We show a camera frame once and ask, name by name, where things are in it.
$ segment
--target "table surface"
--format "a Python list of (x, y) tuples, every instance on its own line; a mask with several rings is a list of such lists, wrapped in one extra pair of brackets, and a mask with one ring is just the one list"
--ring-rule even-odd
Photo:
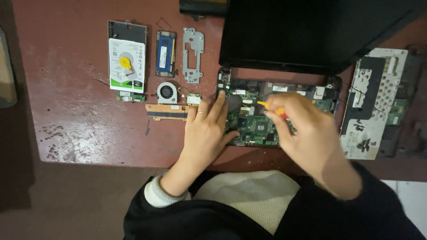
[[(223, 19), (195, 22), (179, 13), (178, 0), (14, 0), (13, 9), (26, 74), (38, 153), (42, 161), (131, 167), (171, 167), (183, 147), (181, 120), (147, 118), (144, 103), (122, 103), (108, 86), (108, 20), (148, 27), (146, 93), (154, 94), (164, 81), (187, 92), (212, 96)], [(187, 84), (181, 75), (184, 27), (205, 35), (200, 84)], [(178, 33), (173, 79), (155, 75), (155, 39), (160, 28)], [(427, 43), (427, 17), (399, 31), (380, 47), (405, 48)], [(339, 76), (349, 83), (354, 66)], [(320, 84), (322, 76), (250, 69), (233, 69), (238, 77), (281, 79), (301, 84)], [(344, 87), (341, 99), (346, 99)], [(146, 103), (156, 103), (148, 97)], [(343, 104), (336, 113), (337, 126)], [(360, 161), (383, 179), (427, 181), (427, 161), (377, 159)], [(218, 171), (246, 172), (277, 169), (288, 174), (302, 171), (281, 149), (227, 147), (210, 167)]]

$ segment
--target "yellow screwdriver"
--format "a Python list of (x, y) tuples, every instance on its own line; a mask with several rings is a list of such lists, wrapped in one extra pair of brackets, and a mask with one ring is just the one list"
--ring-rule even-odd
[[(266, 102), (262, 102), (262, 101), (257, 101), (257, 103), (265, 106), (267, 110), (270, 110), (270, 104), (268, 104)], [(288, 118), (288, 116), (285, 113), (284, 108), (278, 108), (278, 109), (274, 110), (274, 113), (276, 115), (280, 116), (281, 118)]]

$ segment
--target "small circuit board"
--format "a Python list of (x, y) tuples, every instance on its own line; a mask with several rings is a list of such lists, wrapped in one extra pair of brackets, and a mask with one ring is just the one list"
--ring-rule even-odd
[(188, 105), (198, 106), (201, 101), (202, 101), (202, 95), (201, 94), (187, 93), (187, 104)]
[(155, 121), (162, 119), (181, 119), (187, 121), (189, 105), (164, 105), (146, 104), (147, 117), (152, 117)]
[(399, 125), (401, 123), (407, 103), (408, 100), (395, 99), (393, 101), (386, 125)]
[(126, 91), (117, 91), (116, 99), (122, 102), (145, 102), (144, 94)]
[[(217, 94), (225, 91), (228, 101), (228, 115), (225, 133), (239, 131), (229, 145), (277, 147), (278, 134), (275, 124), (264, 115), (265, 107), (257, 101), (266, 101), (271, 94), (297, 92), (309, 99), (325, 113), (334, 114), (338, 106), (341, 88), (339, 77), (326, 77), (324, 86), (296, 85), (279, 82), (265, 82), (247, 79), (233, 79), (230, 68), (218, 72)], [(290, 122), (292, 131), (297, 131)]]
[(157, 31), (156, 76), (175, 77), (176, 32)]

